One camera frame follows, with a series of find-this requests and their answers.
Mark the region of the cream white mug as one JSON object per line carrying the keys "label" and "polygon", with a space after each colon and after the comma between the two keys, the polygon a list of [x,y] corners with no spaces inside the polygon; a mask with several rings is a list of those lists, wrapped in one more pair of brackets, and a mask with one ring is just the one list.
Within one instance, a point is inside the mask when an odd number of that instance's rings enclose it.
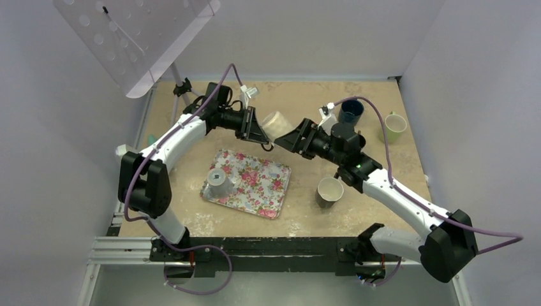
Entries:
{"label": "cream white mug", "polygon": [[268,138],[271,147],[269,149],[262,145],[262,148],[266,152],[270,152],[274,149],[274,141],[295,128],[290,121],[279,111],[270,113],[261,123],[261,128]]}

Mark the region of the dark blue mug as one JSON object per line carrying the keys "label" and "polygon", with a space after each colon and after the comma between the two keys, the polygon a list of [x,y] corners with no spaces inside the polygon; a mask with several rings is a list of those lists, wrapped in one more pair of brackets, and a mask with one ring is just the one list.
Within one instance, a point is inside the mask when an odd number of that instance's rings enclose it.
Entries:
{"label": "dark blue mug", "polygon": [[338,122],[356,126],[364,113],[364,105],[358,99],[347,99],[337,104],[339,106]]}

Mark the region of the light grey mug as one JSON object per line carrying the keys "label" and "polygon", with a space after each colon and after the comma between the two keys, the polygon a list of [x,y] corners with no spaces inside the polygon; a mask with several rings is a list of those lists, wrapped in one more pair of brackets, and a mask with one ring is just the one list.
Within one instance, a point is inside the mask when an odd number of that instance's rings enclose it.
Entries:
{"label": "light grey mug", "polygon": [[222,168],[213,168],[207,174],[207,193],[211,198],[226,198],[233,193],[234,183]]}

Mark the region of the black glossy mug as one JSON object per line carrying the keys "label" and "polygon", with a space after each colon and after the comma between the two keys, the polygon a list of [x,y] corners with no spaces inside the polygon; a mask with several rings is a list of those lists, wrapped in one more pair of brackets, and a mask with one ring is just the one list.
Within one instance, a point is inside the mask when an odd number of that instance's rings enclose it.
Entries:
{"label": "black glossy mug", "polygon": [[315,191],[315,201],[322,208],[330,208],[339,201],[344,194],[344,187],[334,177],[325,177],[318,183]]}

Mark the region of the light green mug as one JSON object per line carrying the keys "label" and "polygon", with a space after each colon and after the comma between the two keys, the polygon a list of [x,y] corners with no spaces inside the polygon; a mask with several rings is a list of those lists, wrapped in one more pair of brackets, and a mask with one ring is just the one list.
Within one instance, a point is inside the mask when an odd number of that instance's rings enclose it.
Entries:
{"label": "light green mug", "polygon": [[389,144],[395,143],[401,135],[407,130],[408,123],[407,120],[397,114],[396,112],[390,112],[386,118],[383,120],[384,127],[380,129],[379,140],[384,143],[385,135],[387,135],[387,141]]}

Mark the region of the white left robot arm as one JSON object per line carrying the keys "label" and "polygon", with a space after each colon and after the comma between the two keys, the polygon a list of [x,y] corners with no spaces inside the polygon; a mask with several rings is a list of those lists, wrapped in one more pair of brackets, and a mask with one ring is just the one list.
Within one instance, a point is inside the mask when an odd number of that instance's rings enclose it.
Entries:
{"label": "white left robot arm", "polygon": [[138,213],[138,219],[147,222],[166,244],[165,252],[173,260],[184,260],[194,248],[189,230],[170,208],[170,170],[194,144],[216,128],[234,131],[239,140],[269,144],[256,119],[255,108],[248,105],[258,93],[256,87],[242,85],[237,100],[241,107],[234,110],[232,89],[211,82],[206,93],[190,103],[163,136],[140,152],[123,154],[118,200],[124,205],[124,218],[131,222],[128,212]]}

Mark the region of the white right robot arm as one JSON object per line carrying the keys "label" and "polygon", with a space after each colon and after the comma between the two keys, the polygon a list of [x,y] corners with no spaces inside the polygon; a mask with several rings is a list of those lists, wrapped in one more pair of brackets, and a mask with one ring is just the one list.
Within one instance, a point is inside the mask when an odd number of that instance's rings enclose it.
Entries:
{"label": "white right robot arm", "polygon": [[306,159],[320,157],[337,165],[336,174],[346,185],[378,200],[415,230],[371,226],[359,236],[363,258],[393,254],[416,261],[436,280],[449,282],[478,254],[470,216],[430,203],[394,179],[389,168],[363,153],[366,140],[351,124],[336,123],[327,133],[304,119],[296,128],[279,129],[272,141]]}

